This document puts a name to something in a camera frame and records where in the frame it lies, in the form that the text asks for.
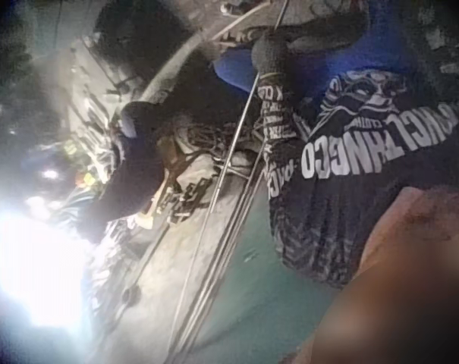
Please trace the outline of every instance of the blue object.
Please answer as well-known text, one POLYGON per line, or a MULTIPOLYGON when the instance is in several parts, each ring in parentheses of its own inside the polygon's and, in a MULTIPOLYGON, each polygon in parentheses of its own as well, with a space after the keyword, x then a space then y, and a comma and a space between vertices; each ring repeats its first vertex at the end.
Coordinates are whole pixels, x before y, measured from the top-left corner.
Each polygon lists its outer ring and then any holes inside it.
MULTIPOLYGON (((327 89, 333 77, 346 71, 376 69, 412 74, 417 66, 406 46, 392 0, 369 0, 369 26, 350 47, 324 55, 297 55, 293 60, 300 91, 315 97, 327 89)), ((230 49, 214 64, 215 72, 227 83, 246 92, 251 90, 256 70, 250 49, 230 49)))

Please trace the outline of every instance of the bright light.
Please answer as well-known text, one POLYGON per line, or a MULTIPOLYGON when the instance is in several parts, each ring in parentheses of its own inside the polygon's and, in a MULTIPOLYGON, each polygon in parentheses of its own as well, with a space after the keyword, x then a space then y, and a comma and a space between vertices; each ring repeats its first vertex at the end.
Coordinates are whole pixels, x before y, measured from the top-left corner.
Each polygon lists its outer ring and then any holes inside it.
POLYGON ((50 218, 50 211, 46 207, 46 201, 40 196, 28 198, 25 203, 30 207, 30 213, 37 220, 47 220, 50 218))
POLYGON ((59 210, 62 207, 62 201, 49 202, 49 208, 53 210, 59 210))
POLYGON ((33 196, 33 197, 29 197, 28 199, 26 199, 25 203, 30 207, 35 207, 35 206, 44 206, 46 204, 46 201, 43 199, 43 197, 33 196))
POLYGON ((59 178, 59 173, 53 169, 48 169, 47 171, 42 172, 42 176, 50 180, 57 180, 59 178))
POLYGON ((34 325, 81 325, 83 247, 48 225, 18 216, 0 221, 0 282, 34 325))

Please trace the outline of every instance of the black glove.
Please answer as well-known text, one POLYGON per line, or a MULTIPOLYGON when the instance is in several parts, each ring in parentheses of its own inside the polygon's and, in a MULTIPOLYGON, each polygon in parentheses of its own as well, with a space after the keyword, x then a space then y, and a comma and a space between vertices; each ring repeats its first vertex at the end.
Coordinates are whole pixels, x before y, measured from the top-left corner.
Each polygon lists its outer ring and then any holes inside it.
POLYGON ((251 52, 253 66, 261 77, 267 74, 284 73, 287 68, 287 43, 274 33, 266 33, 254 44, 251 52))

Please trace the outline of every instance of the black t-shirt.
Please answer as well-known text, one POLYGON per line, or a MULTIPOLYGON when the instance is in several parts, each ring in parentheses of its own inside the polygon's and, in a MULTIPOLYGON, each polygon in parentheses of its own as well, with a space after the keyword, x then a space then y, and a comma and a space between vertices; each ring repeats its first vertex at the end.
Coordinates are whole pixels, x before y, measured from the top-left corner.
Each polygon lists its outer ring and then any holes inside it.
POLYGON ((262 80, 258 93, 277 250, 317 281, 352 278, 401 189, 459 184, 459 103, 427 105, 401 75, 339 75, 322 100, 307 102, 306 118, 284 76, 262 80))

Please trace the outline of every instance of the skin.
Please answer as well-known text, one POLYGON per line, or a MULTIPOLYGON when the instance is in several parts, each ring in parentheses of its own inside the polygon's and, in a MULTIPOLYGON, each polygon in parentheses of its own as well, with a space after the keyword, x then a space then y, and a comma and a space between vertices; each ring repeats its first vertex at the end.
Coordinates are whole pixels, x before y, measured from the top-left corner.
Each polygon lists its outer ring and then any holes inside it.
POLYGON ((292 363, 383 362, 390 333, 400 336, 414 318, 434 321, 439 312, 459 313, 459 194, 407 187, 370 234, 355 278, 292 363))

